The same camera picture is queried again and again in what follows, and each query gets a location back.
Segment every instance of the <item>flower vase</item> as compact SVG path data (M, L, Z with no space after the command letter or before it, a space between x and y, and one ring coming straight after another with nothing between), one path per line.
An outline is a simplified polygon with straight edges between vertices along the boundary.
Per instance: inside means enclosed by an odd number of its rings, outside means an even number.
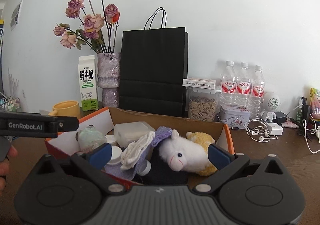
M98 54L98 83L104 107L119 107L120 54Z

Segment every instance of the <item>white speaker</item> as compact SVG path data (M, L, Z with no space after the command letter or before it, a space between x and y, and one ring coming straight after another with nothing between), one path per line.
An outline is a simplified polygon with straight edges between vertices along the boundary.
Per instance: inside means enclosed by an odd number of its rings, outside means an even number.
M279 111L280 105L280 98L276 93L265 93L262 102L264 111L260 113L261 118L272 122L276 118L275 112Z

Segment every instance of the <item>pink rose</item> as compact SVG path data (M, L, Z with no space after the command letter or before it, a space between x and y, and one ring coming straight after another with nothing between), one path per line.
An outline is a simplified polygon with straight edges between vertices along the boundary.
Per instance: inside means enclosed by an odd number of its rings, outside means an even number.
M95 16L86 15L83 17L84 20L84 29L95 29L96 32L98 32L103 26L104 26L104 18L101 16L101 14L97 14Z
M68 2L68 8L69 9L81 9L84 7L84 4L83 4L83 0L71 0Z
M53 32L57 37L60 37L66 32L66 30L64 27L57 26L54 28Z
M68 18L77 18L80 15L80 10L79 9L67 8L66 9L66 14L67 14Z
M98 34L98 32L96 32L96 30L94 28L90 28L90 29L84 30L83 34L87 38L93 38L93 39L98 39L99 38L99 34Z
M118 11L112 18L110 17L106 17L108 24L114 24L116 22L118 22L120 18L120 12Z
M106 17L108 18L113 18L115 14L118 13L118 7L114 4L110 4L106 7L105 12L106 12Z
M62 44L66 48L71 48L76 45L76 35L69 35L68 32L65 32L62 36L62 39L60 41L60 44Z

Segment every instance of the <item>screw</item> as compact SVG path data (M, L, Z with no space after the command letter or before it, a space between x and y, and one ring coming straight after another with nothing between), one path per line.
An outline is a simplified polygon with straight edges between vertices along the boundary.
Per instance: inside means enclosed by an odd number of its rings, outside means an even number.
M124 190L124 186L121 184L112 184L108 186L110 192L118 193Z
M201 183L196 186L196 190L198 192L209 192L211 190L211 186L205 183Z

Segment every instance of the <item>human hand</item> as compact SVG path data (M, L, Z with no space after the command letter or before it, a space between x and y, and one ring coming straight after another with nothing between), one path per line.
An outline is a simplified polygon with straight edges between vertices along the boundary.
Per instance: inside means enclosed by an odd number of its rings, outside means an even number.
M18 151L11 146L8 156L16 157L18 155ZM9 161L5 159L3 162L0 162L0 176L5 176L9 174ZM0 177L0 197L2 196L3 190L5 188L6 181L3 177Z

